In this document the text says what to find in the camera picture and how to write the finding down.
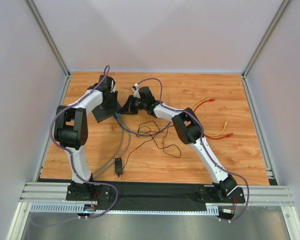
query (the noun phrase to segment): aluminum frame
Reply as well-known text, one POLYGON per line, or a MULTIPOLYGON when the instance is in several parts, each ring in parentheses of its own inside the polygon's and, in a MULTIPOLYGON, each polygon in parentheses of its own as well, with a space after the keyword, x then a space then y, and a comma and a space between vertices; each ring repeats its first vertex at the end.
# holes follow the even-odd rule
POLYGON ((245 76, 241 76, 243 89, 245 92, 245 96, 250 108, 252 120, 254 123, 255 132, 259 141, 261 153, 263 156, 264 164, 265 164, 265 170, 267 172, 268 179, 276 179, 276 170, 273 168, 273 161, 269 152, 268 143, 264 137, 264 131, 262 129, 262 126, 260 124, 258 113, 256 109, 256 105, 253 99, 253 96, 251 95, 249 83, 247 81, 247 78, 245 76))
POLYGON ((291 240, 300 240, 300 222, 294 206, 281 207, 291 240))
MULTIPOLYGON (((57 182, 27 182, 22 191, 22 203, 90 203, 90 201, 67 201, 67 187, 69 183, 57 182)), ((247 194, 246 185, 240 185, 243 193, 247 194)), ((249 206, 287 206, 294 203, 287 186, 259 186, 251 185, 249 206)), ((228 206, 227 203, 207 203, 206 205, 228 206)))
POLYGON ((19 202, 10 225, 6 240, 19 240, 26 226, 31 202, 19 202))

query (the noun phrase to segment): gray wall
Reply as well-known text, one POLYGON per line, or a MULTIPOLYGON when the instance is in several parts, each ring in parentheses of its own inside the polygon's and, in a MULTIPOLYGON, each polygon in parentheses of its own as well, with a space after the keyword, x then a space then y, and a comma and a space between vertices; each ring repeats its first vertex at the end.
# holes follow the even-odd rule
POLYGON ((294 0, 248 82, 280 184, 300 218, 300 0, 294 0))
POLYGON ((39 164, 65 76, 23 0, 0 0, 0 240, 39 164))
POLYGON ((282 0, 35 0, 71 71, 242 72, 282 0))

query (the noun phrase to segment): wooden floor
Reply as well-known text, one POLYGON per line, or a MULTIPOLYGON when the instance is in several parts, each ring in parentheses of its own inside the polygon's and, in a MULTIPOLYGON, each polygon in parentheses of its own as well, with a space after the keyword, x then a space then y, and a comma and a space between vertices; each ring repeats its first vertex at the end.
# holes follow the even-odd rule
MULTIPOLYGON (((96 83, 99 72, 75 72, 72 76, 64 105, 75 102, 81 97, 87 87, 96 83)), ((265 164, 259 147, 253 120, 248 107, 245 91, 240 75, 234 74, 184 74, 184 73, 122 73, 109 74, 116 80, 118 101, 123 105, 130 94, 134 83, 142 79, 155 77, 163 83, 162 101, 172 107, 184 109, 190 107, 202 97, 215 98, 216 101, 204 103, 195 112, 201 121, 205 133, 219 133, 225 121, 227 128, 223 135, 234 133, 234 136, 220 140, 208 139, 208 143, 222 165, 229 171, 244 176, 251 185, 268 185, 265 164)), ((159 98, 160 86, 157 81, 149 80, 142 83, 149 86, 156 99, 159 98)), ((128 127, 137 131, 140 123, 150 120, 162 129, 167 121, 157 119, 139 111, 138 115, 124 115, 128 127)), ((154 132, 155 125, 147 124, 154 132)), ((88 141, 86 154, 88 165, 92 172, 102 166, 116 151, 122 129, 112 117, 97 123, 94 116, 88 115, 88 141)), ((155 139, 162 146, 162 138, 166 131, 158 134, 155 139)), ((128 154, 143 143, 147 137, 131 136, 128 151, 122 157, 125 163, 128 154)), ((125 132, 124 142, 119 153, 126 147, 128 134, 125 132)), ((211 178, 205 166, 193 149, 184 145, 177 137, 173 127, 164 140, 165 145, 176 144, 182 154, 180 158, 166 155, 158 149, 153 141, 145 143, 134 151, 124 174, 118 178, 112 165, 98 177, 108 181, 138 181, 138 182, 167 182, 167 183, 211 183, 211 178)), ((178 154, 175 147, 167 148, 166 152, 178 154)), ((70 179, 71 169, 66 153, 54 146, 50 146, 41 178, 70 179)))

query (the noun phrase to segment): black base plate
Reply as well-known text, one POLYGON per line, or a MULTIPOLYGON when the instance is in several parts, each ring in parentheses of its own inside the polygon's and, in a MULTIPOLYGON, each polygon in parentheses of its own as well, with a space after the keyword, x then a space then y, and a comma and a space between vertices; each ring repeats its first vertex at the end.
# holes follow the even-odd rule
POLYGON ((101 105, 96 106, 92 113, 98 123, 102 122, 103 120, 106 120, 110 117, 112 117, 116 112, 118 112, 121 109, 121 105, 119 102, 116 102, 116 108, 114 109, 103 109, 101 105))
MULTIPOLYGON (((233 204, 233 197, 237 203, 245 203, 241 187, 237 187, 230 196, 220 199, 217 189, 212 185, 120 181, 105 181, 104 183, 113 184, 118 189, 118 200, 112 208, 113 210, 205 211, 206 203, 233 204)), ((95 190, 99 192, 98 209, 107 209, 115 199, 115 190, 104 185, 95 186, 95 190)), ((80 201, 69 193, 67 193, 66 199, 80 201)))

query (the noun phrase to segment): wire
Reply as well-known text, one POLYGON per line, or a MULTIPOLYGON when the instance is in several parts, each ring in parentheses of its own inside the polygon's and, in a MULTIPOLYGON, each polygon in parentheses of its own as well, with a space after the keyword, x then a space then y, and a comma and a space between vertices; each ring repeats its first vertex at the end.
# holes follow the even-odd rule
POLYGON ((205 134, 205 136, 206 136, 208 139, 213 139, 213 140, 225 139, 225 138, 229 138, 229 137, 231 137, 231 136, 233 136, 233 135, 234 135, 233 132, 228 133, 227 135, 221 136, 221 137, 211 137, 211 136, 208 136, 208 135, 205 134))
POLYGON ((118 154, 118 152, 120 151, 120 148, 122 146, 122 143, 124 142, 124 134, 125 134, 125 130, 122 128, 122 134, 121 134, 121 139, 120 139, 120 143, 119 143, 119 146, 117 148, 117 150, 115 151, 115 153, 109 158, 108 161, 106 161, 105 164, 103 164, 101 167, 99 167, 97 170, 95 170, 93 173, 92 173, 92 176, 95 175, 97 172, 99 172, 100 170, 102 170, 105 166, 108 165, 108 163, 110 163, 114 158, 115 156, 118 154))
POLYGON ((225 121, 225 123, 224 123, 224 125, 223 125, 222 131, 219 132, 218 134, 207 134, 207 133, 205 133, 204 135, 209 136, 209 137, 217 137, 217 136, 220 136, 220 135, 223 134, 224 131, 226 130, 227 124, 228 124, 228 121, 225 121))
POLYGON ((205 100, 203 102, 201 102, 198 106, 195 107, 195 109, 193 110, 193 112, 195 112, 202 104, 206 103, 206 102, 214 102, 216 99, 214 98, 211 98, 211 99, 208 99, 208 100, 205 100))
POLYGON ((244 206, 244 208, 243 208, 243 211, 239 214, 239 216, 237 216, 235 219, 232 219, 231 221, 232 221, 232 222, 235 222, 235 221, 239 220, 239 219, 242 217, 242 215, 246 212, 246 210, 247 210, 247 208, 248 208, 249 199, 250 199, 250 189, 249 189, 249 184, 248 184, 247 180, 246 180, 243 176, 241 176, 240 174, 237 174, 237 173, 234 173, 234 172, 230 172, 230 171, 224 169, 223 167, 219 166, 219 165, 216 163, 216 161, 211 157, 211 155, 210 155, 210 153, 208 152, 208 150, 207 150, 207 148, 206 148, 206 146, 205 146, 205 144, 204 144, 204 141, 203 141, 205 129, 204 129, 204 127, 202 126, 202 124, 200 123, 200 121, 199 121, 195 116, 193 116, 191 113, 189 113, 189 112, 186 111, 186 110, 171 108, 171 107, 168 107, 167 105, 164 105, 164 104, 162 103, 161 100, 162 100, 162 93, 163 93, 163 85, 162 85, 162 82, 161 82, 158 78, 155 78, 155 77, 149 77, 149 78, 146 78, 146 79, 141 80, 141 81, 138 82, 137 84, 139 85, 139 84, 141 84, 141 83, 143 83, 143 82, 145 82, 145 81, 148 81, 148 80, 156 80, 156 81, 159 82, 159 84, 160 84, 160 97, 159 97, 159 103, 160 103, 160 105, 161 105, 163 108, 166 108, 166 109, 171 110, 171 111, 174 111, 174 112, 183 112, 183 113, 187 114, 189 117, 191 117, 191 118, 199 125, 199 127, 200 127, 200 129, 201 129, 201 134, 200 134, 200 138, 199 138, 199 139, 200 139, 200 144, 201 144, 201 146, 203 147, 203 149, 204 149, 204 151, 206 152, 206 154, 208 155, 208 157, 209 157, 209 159, 211 160, 211 162, 214 164, 214 166, 216 166, 217 168, 219 168, 221 171, 224 171, 225 173, 230 174, 230 175, 237 176, 237 177, 241 178, 241 179, 244 181, 244 183, 245 183, 245 185, 246 185, 246 191, 247 191, 245 206, 244 206))
POLYGON ((234 211, 233 211, 233 213, 235 214, 236 213, 236 209, 237 209, 237 205, 238 205, 237 199, 235 197, 233 197, 233 205, 234 205, 234 211))
MULTIPOLYGON (((197 110, 198 107, 200 107, 202 104, 206 103, 206 102, 214 102, 215 99, 212 98, 212 99, 209 99, 209 100, 206 100, 206 101, 203 101, 202 103, 200 103, 195 109, 193 112, 195 112, 197 110)), ((224 131, 226 130, 226 127, 227 127, 227 124, 228 124, 228 121, 225 121, 224 122, 224 125, 223 125, 223 129, 221 132, 219 132, 218 134, 207 134, 205 133, 204 135, 208 138, 208 139, 214 139, 214 140, 219 140, 219 139, 225 139, 225 138, 229 138, 233 135, 233 133, 229 133, 227 134, 226 136, 223 136, 223 137, 218 137, 218 138, 214 138, 214 137, 217 137, 217 136, 220 136, 221 134, 224 133, 224 131)))
POLYGON ((118 124, 120 125, 121 128, 123 128, 124 130, 126 130, 128 133, 131 133, 131 134, 134 134, 134 135, 137 135, 139 137, 152 137, 152 136, 155 136, 161 132, 163 132, 167 127, 169 127, 169 125, 171 124, 171 122, 169 122, 162 130, 156 132, 156 133, 153 133, 153 134, 150 134, 150 133, 147 133, 146 134, 139 134, 137 132, 134 132, 134 131, 131 131, 125 127, 122 126, 122 124, 118 121, 118 118, 114 117, 116 119, 116 121, 118 122, 118 124))
MULTIPOLYGON (((126 128, 128 128, 127 123, 126 123, 125 120, 122 118, 122 116, 121 116, 120 113, 118 113, 118 118, 119 118, 119 120, 122 122, 122 124, 123 124, 126 128)), ((127 143, 125 149, 123 150, 123 152, 118 156, 118 158, 121 158, 121 157, 127 152, 128 148, 129 148, 129 146, 130 146, 130 142, 131 142, 131 134, 130 134, 130 132, 128 132, 128 143, 127 143)), ((113 160, 113 161, 111 162, 111 164, 109 164, 109 165, 106 166, 103 170, 101 170, 101 171, 98 173, 98 175, 95 176, 95 178, 100 177, 100 176, 101 176, 106 170, 108 170, 114 163, 115 163, 115 160, 113 160)))
MULTIPOLYGON (((148 133, 149 133, 149 132, 141 132, 141 131, 140 131, 141 128, 147 127, 147 128, 150 129, 150 131, 152 131, 151 128, 148 127, 148 126, 141 126, 141 125, 143 125, 143 124, 147 124, 147 123, 150 123, 150 122, 153 122, 153 123, 155 124, 155 126, 158 128, 158 130, 160 131, 160 128, 159 128, 159 126, 157 125, 157 123, 156 123, 155 121, 151 120, 151 121, 143 122, 143 123, 140 123, 140 124, 139 124, 139 127, 138 127, 138 135, 137 135, 137 137, 142 137, 143 134, 148 134, 148 133)), ((165 136, 162 138, 162 144, 164 144, 164 138, 167 136, 167 134, 168 134, 168 129, 166 130, 165 136)), ((179 148, 177 145, 175 145, 175 144, 170 144, 170 145, 168 145, 168 146, 162 146, 162 147, 159 147, 158 144, 157 144, 157 141, 155 140, 155 137, 156 137, 156 135, 154 135, 154 136, 151 135, 151 139, 150 139, 150 140, 144 141, 142 144, 140 144, 138 147, 136 147, 134 150, 132 150, 132 151, 128 154, 128 156, 127 156, 127 158, 126 158, 126 161, 125 161, 125 164, 124 164, 122 170, 123 170, 123 169, 126 167, 126 165, 128 164, 130 155, 131 155, 134 151, 136 151, 137 149, 139 149, 140 147, 142 147, 145 143, 151 142, 152 140, 154 141, 156 147, 157 147, 158 149, 162 149, 162 150, 164 151, 165 154, 170 155, 170 156, 172 156, 172 157, 174 157, 174 158, 180 158, 180 157, 181 157, 181 150, 180 150, 180 148, 179 148), (172 146, 175 146, 175 147, 178 149, 178 151, 179 151, 179 153, 180 153, 179 156, 175 156, 175 155, 170 154, 170 153, 168 153, 168 152, 165 151, 165 149, 167 149, 167 148, 169 148, 169 147, 172 147, 172 146)))
POLYGON ((194 104, 192 104, 191 105, 191 109, 193 109, 194 108, 194 106, 198 103, 198 102, 200 102, 200 101, 203 101, 203 100, 205 100, 206 99, 206 97, 204 96, 204 97, 202 97, 202 98, 200 98, 198 101, 196 101, 194 104))

